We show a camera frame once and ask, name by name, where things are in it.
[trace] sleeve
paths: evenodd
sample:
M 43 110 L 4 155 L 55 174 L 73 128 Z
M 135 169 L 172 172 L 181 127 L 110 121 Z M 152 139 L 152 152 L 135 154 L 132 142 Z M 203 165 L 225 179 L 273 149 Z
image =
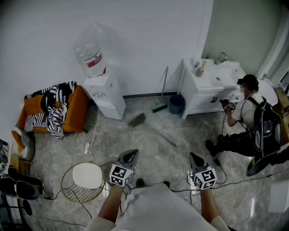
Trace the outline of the sleeve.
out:
M 86 227 L 85 231 L 110 231 L 115 227 L 115 223 L 106 220 L 102 217 L 94 217 L 89 225 Z
M 243 103 L 244 103 L 244 100 L 242 100 L 241 102 L 239 102 L 236 105 L 236 108 L 235 108 L 235 110 L 232 113 L 232 118 L 234 120 L 240 120 L 241 119 L 241 108 L 242 108 Z
M 210 224 L 218 231 L 230 231 L 220 216 L 215 217 Z

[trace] toilet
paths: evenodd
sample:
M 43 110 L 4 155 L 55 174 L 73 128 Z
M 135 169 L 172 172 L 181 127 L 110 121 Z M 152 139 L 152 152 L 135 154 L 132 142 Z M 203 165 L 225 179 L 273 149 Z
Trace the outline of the toilet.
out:
M 272 86 L 261 79 L 258 79 L 258 82 L 259 82 L 258 93 L 262 95 L 267 100 L 267 102 L 270 103 L 272 106 L 276 105 L 278 103 L 278 98 Z

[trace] throw blanket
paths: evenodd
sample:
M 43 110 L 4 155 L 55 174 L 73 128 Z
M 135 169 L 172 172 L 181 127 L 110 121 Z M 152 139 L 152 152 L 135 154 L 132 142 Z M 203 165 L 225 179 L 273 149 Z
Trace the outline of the throw blanket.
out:
M 44 94 L 40 106 L 45 114 L 29 115 L 26 119 L 25 131 L 32 131 L 34 127 L 47 127 L 52 135 L 62 139 L 64 134 L 61 124 L 65 123 L 69 95 L 74 93 L 76 86 L 76 82 L 70 81 L 26 95 L 25 99 L 29 99 Z M 55 102 L 61 102 L 62 107 L 55 108 Z

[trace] faucet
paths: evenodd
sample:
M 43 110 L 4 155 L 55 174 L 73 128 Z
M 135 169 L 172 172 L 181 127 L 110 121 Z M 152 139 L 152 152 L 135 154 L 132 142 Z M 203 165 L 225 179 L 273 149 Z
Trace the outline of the faucet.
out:
M 223 63 L 223 62 L 225 62 L 225 61 L 227 61 L 227 55 L 226 55 L 226 53 L 225 52 L 222 52 L 220 55 L 219 55 L 219 57 L 217 58 L 217 60 L 215 61 L 215 64 L 216 65 L 219 65 L 220 63 Z

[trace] gray marble floor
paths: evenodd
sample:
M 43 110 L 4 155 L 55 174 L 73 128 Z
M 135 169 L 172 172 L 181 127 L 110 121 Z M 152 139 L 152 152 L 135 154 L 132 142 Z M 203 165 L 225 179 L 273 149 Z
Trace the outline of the gray marble floor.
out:
M 190 189 L 186 183 L 188 174 L 187 155 L 189 152 L 199 152 L 208 157 L 211 165 L 215 167 L 218 182 L 225 179 L 222 170 L 212 162 L 209 152 L 205 148 L 205 141 L 212 139 L 216 142 L 222 132 L 224 113 L 208 113 L 189 115 L 182 120 L 180 115 L 172 115 L 168 109 L 155 114 L 152 107 L 159 102 L 158 97 L 127 99 L 126 111 L 123 120 L 99 118 L 98 125 L 102 128 L 92 147 L 91 153 L 99 164 L 114 161 L 116 157 L 127 149 L 137 148 L 140 157 L 135 167 L 135 175 L 131 185 L 135 185 L 137 178 L 142 177 L 147 184 L 154 184 L 168 180 L 174 190 Z M 146 123 L 155 128 L 174 143 L 177 148 L 157 136 L 144 125 L 129 127 L 128 122 L 136 115 L 144 112 Z M 36 154 L 31 174 L 40 177 L 45 182 L 45 192 L 49 197 L 55 197 L 60 190 L 61 179 L 65 171 L 79 162 L 94 161 L 90 153 L 84 154 L 85 144 L 92 138 L 98 116 L 97 107 L 88 111 L 86 133 L 67 134 L 62 141 L 50 134 L 35 134 Z M 229 128 L 225 123 L 225 133 L 239 133 L 239 125 Z M 221 165 L 227 173 L 226 183 L 247 180 L 246 168 L 249 158 L 237 153 L 223 152 L 219 157 Z M 289 167 L 289 163 L 268 166 L 264 171 L 254 177 L 266 176 Z M 213 194 L 224 221 L 238 231 L 277 231 L 281 230 L 289 218 L 289 210 L 285 213 L 268 213 L 270 185 L 273 180 L 284 179 L 288 171 L 262 180 L 252 180 L 237 185 L 228 185 L 214 189 Z M 189 192 L 179 193 L 189 201 Z M 105 200 L 103 191 L 95 200 L 85 203 L 85 207 L 92 216 L 96 216 Z M 251 203 L 255 199 L 254 214 L 251 217 Z M 53 220 L 63 220 L 86 226 L 90 217 L 80 204 L 70 202 L 60 193 L 56 200 L 37 199 L 30 202 L 33 214 Z M 192 205 L 200 211 L 200 198 L 192 197 Z M 46 219 L 25 216 L 34 231 L 53 230 L 84 230 L 82 226 L 74 226 L 62 222 L 52 222 Z

